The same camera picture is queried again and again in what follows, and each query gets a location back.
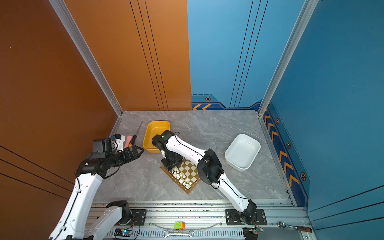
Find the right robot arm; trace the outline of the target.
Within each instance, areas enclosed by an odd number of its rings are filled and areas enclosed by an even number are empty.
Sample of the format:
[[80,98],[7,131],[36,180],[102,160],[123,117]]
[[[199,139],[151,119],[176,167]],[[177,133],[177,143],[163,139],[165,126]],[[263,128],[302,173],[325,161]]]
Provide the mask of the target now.
[[197,167],[200,180],[225,196],[243,223],[252,225],[257,222],[256,203],[232,184],[214,150],[194,147],[169,130],[155,135],[152,144],[161,151],[164,157],[162,164],[168,171],[181,166],[184,159],[190,161]]

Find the white plastic tray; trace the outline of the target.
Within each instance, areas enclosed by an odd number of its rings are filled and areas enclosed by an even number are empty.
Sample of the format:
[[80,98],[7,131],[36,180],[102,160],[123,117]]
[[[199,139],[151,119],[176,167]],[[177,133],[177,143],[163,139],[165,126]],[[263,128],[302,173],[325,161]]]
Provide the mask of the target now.
[[225,161],[239,172],[248,170],[261,149],[261,144],[245,134],[239,134],[225,152]]

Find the yellow plastic tray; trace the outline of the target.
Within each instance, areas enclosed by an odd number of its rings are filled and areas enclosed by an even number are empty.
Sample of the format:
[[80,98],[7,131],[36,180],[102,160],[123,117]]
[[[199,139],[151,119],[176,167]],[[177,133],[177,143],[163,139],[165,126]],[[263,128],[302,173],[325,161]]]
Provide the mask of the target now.
[[148,124],[145,137],[143,140],[143,148],[148,153],[160,153],[161,151],[153,145],[153,137],[161,135],[165,130],[171,129],[171,123],[168,121],[152,121]]

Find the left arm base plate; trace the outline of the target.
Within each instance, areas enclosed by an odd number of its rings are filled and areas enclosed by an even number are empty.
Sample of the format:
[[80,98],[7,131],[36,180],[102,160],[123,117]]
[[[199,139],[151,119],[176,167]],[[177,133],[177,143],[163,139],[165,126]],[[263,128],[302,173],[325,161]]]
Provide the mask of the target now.
[[115,226],[143,226],[146,221],[146,209],[134,209],[128,212],[123,211],[122,219],[115,223]]

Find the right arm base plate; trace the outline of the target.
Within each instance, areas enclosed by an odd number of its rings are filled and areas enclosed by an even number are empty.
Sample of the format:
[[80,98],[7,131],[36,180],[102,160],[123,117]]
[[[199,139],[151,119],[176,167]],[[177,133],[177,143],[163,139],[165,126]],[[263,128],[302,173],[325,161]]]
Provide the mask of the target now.
[[258,226],[266,226],[268,224],[267,217],[263,209],[257,209],[256,217],[253,220],[251,220],[249,223],[241,219],[240,212],[236,211],[235,209],[226,209],[225,215],[226,215],[226,224],[228,226],[235,226],[235,225],[250,226],[254,224]]

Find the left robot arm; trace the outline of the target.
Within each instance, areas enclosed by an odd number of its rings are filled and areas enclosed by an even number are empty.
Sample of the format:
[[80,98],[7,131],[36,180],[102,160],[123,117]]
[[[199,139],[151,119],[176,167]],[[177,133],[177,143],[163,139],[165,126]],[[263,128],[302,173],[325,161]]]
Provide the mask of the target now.
[[134,216],[127,201],[109,203],[104,213],[90,228],[86,228],[94,197],[101,183],[109,178],[111,168],[119,169],[144,152],[136,145],[125,146],[126,138],[115,135],[95,140],[93,151],[75,171],[75,184],[66,208],[50,234],[51,240],[102,240],[114,225],[132,225]]

